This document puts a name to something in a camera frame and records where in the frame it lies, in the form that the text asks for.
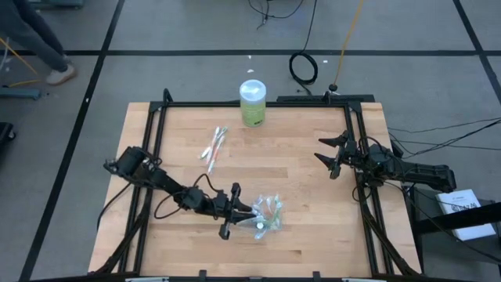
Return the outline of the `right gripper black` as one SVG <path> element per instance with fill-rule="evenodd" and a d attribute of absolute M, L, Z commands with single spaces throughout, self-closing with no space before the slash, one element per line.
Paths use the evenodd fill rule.
<path fill-rule="evenodd" d="M 338 149 L 335 158 L 314 153 L 314 156 L 330 169 L 331 179 L 337 179 L 340 176 L 342 165 L 348 165 L 363 175 L 369 175 L 367 153 L 363 153 L 362 150 L 358 148 L 356 141 L 349 139 L 348 131 L 344 131 L 338 137 L 320 138 L 318 141 Z"/>

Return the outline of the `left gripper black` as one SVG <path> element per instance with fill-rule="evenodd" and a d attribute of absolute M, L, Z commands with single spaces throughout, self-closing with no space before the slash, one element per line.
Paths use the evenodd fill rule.
<path fill-rule="evenodd" d="M 221 224 L 218 235 L 223 240 L 228 240 L 231 224 L 237 224 L 256 217 L 252 213 L 241 213 L 251 212 L 252 207 L 240 201 L 240 192 L 240 185 L 233 183 L 230 198 L 221 191 L 217 192 L 216 197 L 210 198 L 196 186 L 190 187 L 182 196 L 182 207 L 194 210 L 197 214 L 223 218 L 225 221 Z"/>

